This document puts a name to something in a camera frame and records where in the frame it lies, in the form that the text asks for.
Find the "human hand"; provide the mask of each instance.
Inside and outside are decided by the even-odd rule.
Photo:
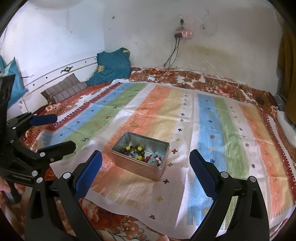
[[[26,186],[15,183],[15,188],[20,194],[23,194],[26,189]],[[2,177],[0,177],[0,191],[4,191],[6,193],[11,192],[10,186],[8,185],[7,181]]]
[[[161,237],[159,237],[156,241],[170,241],[170,240],[169,240],[168,237],[165,235],[165,236],[161,236]]]

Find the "pillow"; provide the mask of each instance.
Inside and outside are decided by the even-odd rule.
[[[11,107],[14,103],[16,103],[28,90],[24,88],[24,84],[22,82],[22,79],[20,78],[19,75],[19,70],[17,67],[17,63],[15,61],[15,58],[4,68],[5,63],[3,61],[3,58],[1,57],[0,59],[0,69],[2,73],[0,76],[6,76],[6,75],[11,75],[15,74],[15,81],[13,83],[12,87],[12,93],[11,93],[11,98],[10,101],[8,102],[8,108]]]
[[[71,88],[58,93],[50,98],[48,98],[48,104],[57,104],[63,100],[70,98],[71,96],[79,93],[80,91],[84,90],[87,87],[85,82],[79,82],[78,84],[72,86]]]
[[[78,83],[80,83],[80,81],[77,79],[75,74],[71,74],[68,77],[66,77],[63,81],[58,82],[57,84],[49,87],[41,94],[48,101],[48,99],[52,98],[54,95],[57,95],[58,93],[61,93],[62,91],[65,91]]]
[[[87,85],[106,83],[115,79],[128,79],[131,75],[130,51],[121,48],[112,53],[98,53],[98,70],[86,81]]]

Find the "metal tin box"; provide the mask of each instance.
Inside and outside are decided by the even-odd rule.
[[[159,167],[136,160],[132,157],[121,154],[120,151],[127,146],[138,145],[144,148],[145,156],[151,155],[156,151],[163,153],[162,162]],[[126,132],[111,149],[113,160],[116,166],[137,175],[149,178],[154,181],[160,179],[161,173],[165,166],[170,144],[150,137],[145,137],[132,132]]]

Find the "teal cloth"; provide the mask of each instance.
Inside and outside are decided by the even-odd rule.
[[[95,85],[113,81],[115,79],[128,79],[131,75],[130,52],[124,53],[126,48],[121,48],[111,53],[103,51],[97,54],[98,66],[103,66],[103,71],[96,71],[86,84]]]
[[[15,58],[6,66],[3,58],[0,56],[0,77],[6,75],[15,74],[15,81],[12,87],[12,93],[10,101],[8,102],[8,108],[16,103],[28,90],[24,88],[24,84],[19,75],[19,70]]]

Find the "colorful rug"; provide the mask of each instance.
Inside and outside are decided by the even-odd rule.
[[[293,165],[275,139],[265,112],[251,104],[190,89],[131,82],[98,88],[91,94],[76,96],[67,104],[48,106],[45,113],[57,113],[58,123],[32,128],[24,141],[33,150],[69,139],[76,142],[76,152],[59,163],[58,168],[53,166],[57,176],[67,168],[75,168],[82,151],[102,150],[104,165],[87,198],[107,210],[132,215],[169,236],[190,237],[211,205],[188,164],[188,154],[195,148],[220,171],[228,171],[233,177],[256,176],[271,224],[280,223],[295,203],[295,182],[290,168]],[[254,102],[251,94],[249,102]],[[126,130],[170,143],[168,166],[160,182],[151,184],[113,164],[110,148]],[[149,228],[141,228],[143,224],[136,219],[123,222],[126,216],[83,202],[85,211],[94,209],[88,212],[92,213],[89,218],[94,227],[106,232],[109,238],[155,240],[159,236]],[[233,208],[234,202],[223,229]],[[112,217],[112,224],[98,225],[107,216]],[[155,236],[145,236],[143,232]]]

